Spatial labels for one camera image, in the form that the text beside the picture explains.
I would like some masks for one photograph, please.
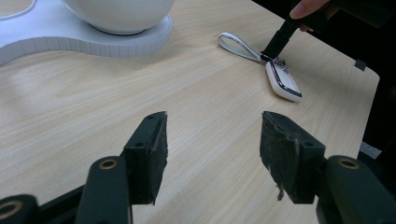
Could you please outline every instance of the white object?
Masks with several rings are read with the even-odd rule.
[[[0,18],[0,65],[46,50],[103,57],[147,55],[166,45],[171,30],[167,15],[139,35],[109,35],[82,21],[61,0],[34,0],[23,12]]]
[[[274,92],[285,99],[300,102],[302,94],[284,61],[270,61],[265,65]]]
[[[63,0],[63,2],[77,16],[101,31],[114,35],[134,35],[162,20],[171,10],[175,0]]]

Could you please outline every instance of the human hand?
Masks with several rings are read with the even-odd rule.
[[[294,9],[291,10],[290,17],[297,20],[318,11],[319,14],[328,20],[338,11],[338,9],[339,7],[330,4],[329,0],[302,0]],[[300,30],[305,32],[310,29],[306,25],[301,24]]]

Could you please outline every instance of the white bowl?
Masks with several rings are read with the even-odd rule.
[[[82,20],[113,35],[135,35],[161,21],[175,0],[62,0]]]

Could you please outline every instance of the white base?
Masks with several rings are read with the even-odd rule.
[[[20,14],[0,18],[0,65],[26,54],[73,50],[103,57],[147,55],[169,40],[169,15],[138,35],[110,35],[78,18],[61,0],[34,0]]]

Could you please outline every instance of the wooden table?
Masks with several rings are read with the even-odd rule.
[[[3,16],[29,6],[19,2],[1,0]],[[155,206],[133,206],[134,223],[318,223],[314,204],[277,201],[259,155],[262,112],[293,119],[326,157],[356,158],[377,74],[297,31],[280,55],[303,93],[295,104],[274,94],[263,66],[217,42],[230,31],[263,50],[278,16],[248,0],[176,1],[170,15],[170,42],[149,56],[50,51],[0,67],[1,198],[42,204],[83,185],[143,117],[167,111],[162,186]]]

